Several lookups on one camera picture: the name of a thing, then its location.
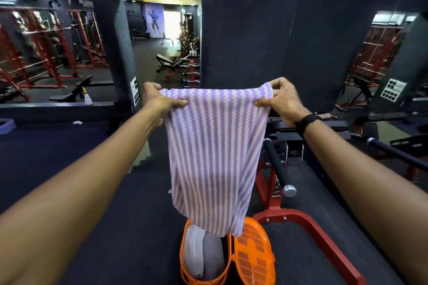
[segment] basket lid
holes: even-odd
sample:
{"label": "basket lid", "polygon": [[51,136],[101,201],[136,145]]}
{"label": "basket lid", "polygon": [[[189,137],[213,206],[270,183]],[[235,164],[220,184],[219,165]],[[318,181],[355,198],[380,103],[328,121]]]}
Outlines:
{"label": "basket lid", "polygon": [[239,277],[246,285],[275,284],[275,258],[262,226],[245,218],[242,235],[234,237],[234,260]]}

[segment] black wristband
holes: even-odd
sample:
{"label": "black wristband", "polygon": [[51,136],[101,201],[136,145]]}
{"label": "black wristband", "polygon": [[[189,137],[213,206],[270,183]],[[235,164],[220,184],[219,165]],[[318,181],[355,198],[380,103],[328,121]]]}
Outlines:
{"label": "black wristband", "polygon": [[320,120],[321,118],[318,115],[310,114],[308,116],[305,116],[302,118],[300,122],[294,122],[296,125],[296,131],[297,133],[304,139],[303,133],[306,130],[306,126],[308,126],[310,123],[315,122],[316,120]]}

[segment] forearm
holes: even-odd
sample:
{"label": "forearm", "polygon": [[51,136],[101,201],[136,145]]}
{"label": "forearm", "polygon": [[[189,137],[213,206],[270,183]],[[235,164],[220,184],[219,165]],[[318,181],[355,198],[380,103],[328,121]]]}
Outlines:
{"label": "forearm", "polygon": [[108,207],[155,120],[141,110],[0,217],[0,284],[55,283]]}
{"label": "forearm", "polygon": [[427,284],[428,194],[368,157],[326,126],[305,140],[371,236],[413,284]]}

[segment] purple and white towel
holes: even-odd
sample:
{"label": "purple and white towel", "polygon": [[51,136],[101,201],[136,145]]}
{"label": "purple and white towel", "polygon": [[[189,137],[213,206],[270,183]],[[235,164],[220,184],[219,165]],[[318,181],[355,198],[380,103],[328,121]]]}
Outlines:
{"label": "purple and white towel", "polygon": [[163,89],[187,99],[165,117],[174,207],[218,236],[242,233],[273,97],[269,83],[244,90]]}

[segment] bright doorway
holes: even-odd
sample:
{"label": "bright doorway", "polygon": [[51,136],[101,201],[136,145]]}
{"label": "bright doorway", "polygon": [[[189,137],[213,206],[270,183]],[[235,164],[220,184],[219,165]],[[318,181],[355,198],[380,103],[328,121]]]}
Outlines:
{"label": "bright doorway", "polygon": [[174,42],[180,36],[181,13],[179,11],[164,11],[165,37]]}

